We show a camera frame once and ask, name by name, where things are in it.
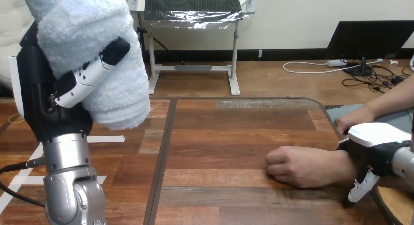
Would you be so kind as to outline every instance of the white cable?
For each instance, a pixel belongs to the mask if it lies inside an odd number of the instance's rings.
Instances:
[[[411,68],[412,71],[414,71],[413,62],[414,62],[414,55],[413,55],[413,57],[410,60],[410,68]]]
[[[382,60],[382,59],[377,59],[377,61],[370,62],[370,63],[366,63],[366,65],[375,64],[375,63],[379,63],[379,62],[383,62],[383,61],[384,60]],[[296,64],[296,63],[297,64],[309,64],[309,65],[327,65],[326,63],[325,64],[314,64],[314,63],[301,62],[301,61],[292,61],[292,62],[288,62],[288,63],[284,64],[283,65],[283,69],[286,70],[286,71],[288,71],[288,72],[298,73],[298,74],[323,74],[323,73],[330,73],[330,72],[335,72],[335,71],[341,71],[341,70],[346,70],[346,69],[351,69],[351,68],[355,68],[355,67],[361,66],[361,65],[356,65],[356,66],[351,66],[351,67],[347,67],[347,68],[340,68],[340,69],[336,69],[336,70],[320,71],[320,72],[291,71],[291,70],[288,70],[288,69],[285,68],[286,65]]]

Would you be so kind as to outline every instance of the wood grain surface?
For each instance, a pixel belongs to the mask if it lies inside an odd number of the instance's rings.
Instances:
[[[155,224],[386,224],[371,197],[343,209],[342,188],[298,190],[266,175],[264,157],[280,146],[336,149],[318,107],[298,99],[178,100]]]
[[[90,143],[91,163],[98,175],[107,176],[102,184],[106,197],[106,218],[110,225],[143,224],[155,174],[169,100],[151,100],[152,112],[137,128],[110,131],[95,124],[91,136],[125,136],[122,143]],[[14,104],[0,104],[1,121],[16,113]],[[26,122],[12,123],[0,133],[1,167],[27,161],[39,143]],[[1,176],[9,185],[17,172]],[[46,176],[45,167],[33,169],[30,176]],[[22,185],[19,193],[45,201],[42,185]],[[0,225],[47,225],[44,209],[13,198],[0,215]]]
[[[394,217],[396,224],[412,225],[414,221],[414,197],[412,194],[392,188],[376,190],[380,202]]]
[[[408,66],[409,59],[398,60],[390,65],[389,60],[377,65],[383,66],[397,75]],[[325,74],[294,74],[283,70],[283,64],[290,61],[238,61],[237,80],[242,97],[308,97],[323,105],[345,105],[366,103],[381,93],[371,92],[366,85],[344,87],[341,82],[352,78],[343,72]],[[326,60],[303,61],[326,63]],[[187,62],[186,65],[204,64],[227,66],[231,62]],[[292,71],[326,71],[326,66],[290,64]],[[383,69],[375,68],[381,75],[390,75]],[[167,72],[159,74],[153,98],[163,97],[232,97],[226,72]]]

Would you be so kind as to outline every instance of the human hand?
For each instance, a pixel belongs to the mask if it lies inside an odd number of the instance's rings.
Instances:
[[[357,167],[345,151],[282,146],[266,155],[267,173],[297,188],[352,182]]]
[[[346,134],[351,127],[362,123],[373,122],[375,118],[375,113],[368,107],[363,106],[344,116],[336,118],[335,125],[339,133]]]

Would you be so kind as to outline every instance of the white sofa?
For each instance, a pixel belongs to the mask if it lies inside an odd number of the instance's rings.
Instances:
[[[24,0],[0,0],[0,84],[11,89],[9,56],[16,56],[19,42],[33,22]]]

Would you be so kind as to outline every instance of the wrist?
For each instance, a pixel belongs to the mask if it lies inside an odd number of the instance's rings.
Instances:
[[[332,152],[332,160],[337,167],[333,176],[334,184],[353,182],[358,175],[358,163],[354,161],[346,151]]]

